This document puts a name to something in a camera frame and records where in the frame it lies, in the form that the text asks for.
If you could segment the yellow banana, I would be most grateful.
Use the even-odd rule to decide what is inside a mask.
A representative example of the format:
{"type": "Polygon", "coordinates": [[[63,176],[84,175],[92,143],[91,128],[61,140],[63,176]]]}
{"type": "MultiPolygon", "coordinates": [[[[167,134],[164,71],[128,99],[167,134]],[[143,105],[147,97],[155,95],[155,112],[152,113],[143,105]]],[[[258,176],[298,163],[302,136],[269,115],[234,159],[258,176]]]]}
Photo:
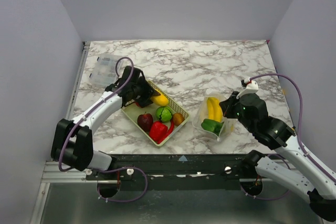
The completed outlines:
{"type": "Polygon", "coordinates": [[[222,109],[219,106],[219,99],[216,97],[209,97],[207,99],[208,118],[221,122],[223,118],[222,109]]]}

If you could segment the clear zip top bag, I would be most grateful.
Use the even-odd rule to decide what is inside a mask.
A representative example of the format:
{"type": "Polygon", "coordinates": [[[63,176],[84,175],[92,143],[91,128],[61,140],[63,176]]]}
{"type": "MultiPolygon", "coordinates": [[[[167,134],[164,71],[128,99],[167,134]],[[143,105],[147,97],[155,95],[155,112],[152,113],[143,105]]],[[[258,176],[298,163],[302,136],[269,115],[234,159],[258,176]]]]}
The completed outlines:
{"type": "Polygon", "coordinates": [[[202,134],[217,142],[223,141],[235,129],[235,120],[227,119],[219,103],[226,98],[218,93],[206,94],[192,121],[192,125],[202,134]]]}

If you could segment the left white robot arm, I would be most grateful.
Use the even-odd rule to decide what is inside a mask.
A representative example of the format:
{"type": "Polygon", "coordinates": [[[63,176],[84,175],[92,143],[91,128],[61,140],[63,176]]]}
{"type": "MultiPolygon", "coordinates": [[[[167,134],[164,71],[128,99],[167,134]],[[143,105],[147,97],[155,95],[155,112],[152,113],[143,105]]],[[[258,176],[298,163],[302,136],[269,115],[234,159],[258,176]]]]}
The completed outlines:
{"type": "Polygon", "coordinates": [[[133,101],[142,108],[152,104],[152,97],[159,96],[138,68],[125,67],[123,74],[115,83],[110,84],[104,93],[90,108],[77,117],[62,119],[57,123],[51,158],[79,171],[96,169],[104,179],[116,175],[116,166],[112,157],[93,149],[93,135],[113,113],[133,101]]]}

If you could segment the green bell pepper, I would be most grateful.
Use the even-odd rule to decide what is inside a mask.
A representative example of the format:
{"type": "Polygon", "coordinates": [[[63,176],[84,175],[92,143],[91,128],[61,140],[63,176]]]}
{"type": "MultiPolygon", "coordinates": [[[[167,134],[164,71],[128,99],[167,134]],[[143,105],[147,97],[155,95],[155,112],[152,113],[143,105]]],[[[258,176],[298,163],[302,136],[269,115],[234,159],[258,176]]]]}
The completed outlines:
{"type": "Polygon", "coordinates": [[[223,124],[224,124],[223,122],[217,122],[211,119],[204,119],[203,122],[201,123],[201,127],[202,129],[219,136],[223,124]]]}

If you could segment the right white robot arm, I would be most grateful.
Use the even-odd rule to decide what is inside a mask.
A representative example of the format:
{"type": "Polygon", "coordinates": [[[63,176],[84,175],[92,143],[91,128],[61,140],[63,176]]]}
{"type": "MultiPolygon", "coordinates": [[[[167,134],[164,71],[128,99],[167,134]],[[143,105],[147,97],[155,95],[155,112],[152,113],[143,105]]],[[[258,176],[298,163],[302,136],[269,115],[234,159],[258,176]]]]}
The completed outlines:
{"type": "Polygon", "coordinates": [[[335,221],[335,172],[314,154],[299,145],[298,135],[284,121],[268,114],[267,106],[257,94],[241,97],[233,92],[219,103],[224,117],[237,119],[262,145],[274,150],[295,168],[293,172],[276,167],[263,154],[243,162],[242,173],[249,178],[257,174],[270,178],[299,195],[322,219],[335,221]]]}

